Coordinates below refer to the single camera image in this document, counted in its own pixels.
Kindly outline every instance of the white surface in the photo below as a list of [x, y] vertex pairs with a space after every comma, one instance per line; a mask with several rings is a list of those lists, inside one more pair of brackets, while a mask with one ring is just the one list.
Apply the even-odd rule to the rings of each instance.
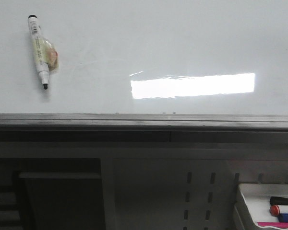
[[[30, 14], [59, 53], [48, 91]], [[132, 97], [131, 81], [245, 73], [253, 92]], [[0, 113], [173, 112], [288, 115], [288, 0], [0, 1]]]
[[279, 222], [270, 214], [270, 197], [288, 198], [288, 184], [240, 184], [239, 189], [253, 222]]

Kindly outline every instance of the metal frame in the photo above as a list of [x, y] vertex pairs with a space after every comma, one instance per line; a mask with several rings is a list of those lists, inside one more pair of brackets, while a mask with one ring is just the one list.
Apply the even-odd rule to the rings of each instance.
[[283, 143], [0, 142], [0, 158], [99, 158], [107, 230], [233, 230], [238, 182], [288, 183]]
[[277, 115], [0, 114], [0, 127], [288, 129]]

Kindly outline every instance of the whiteboard marker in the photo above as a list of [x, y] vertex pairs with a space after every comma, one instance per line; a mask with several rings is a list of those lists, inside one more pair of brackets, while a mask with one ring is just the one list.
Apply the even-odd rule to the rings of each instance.
[[49, 84], [49, 67], [47, 64], [46, 52], [43, 42], [39, 21], [35, 15], [30, 15], [28, 18], [29, 30], [33, 43], [34, 62], [44, 89], [48, 88]]
[[278, 220], [279, 222], [284, 222], [284, 223], [288, 223], [288, 213], [281, 213], [278, 216]]
[[275, 217], [283, 213], [288, 214], [288, 205], [273, 205], [270, 208], [270, 212]]

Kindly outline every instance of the marker cap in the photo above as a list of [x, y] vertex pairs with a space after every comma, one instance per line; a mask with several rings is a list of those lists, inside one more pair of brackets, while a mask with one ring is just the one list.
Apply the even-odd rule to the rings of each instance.
[[288, 205], [288, 198], [272, 196], [270, 198], [270, 205]]
[[270, 212], [273, 216], [277, 217], [280, 213], [279, 207], [277, 205], [271, 206]]

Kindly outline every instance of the slotted panel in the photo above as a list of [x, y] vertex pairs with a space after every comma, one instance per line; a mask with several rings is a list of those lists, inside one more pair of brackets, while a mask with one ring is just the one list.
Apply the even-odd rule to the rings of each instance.
[[238, 183], [288, 181], [288, 161], [115, 160], [119, 230], [234, 230]]

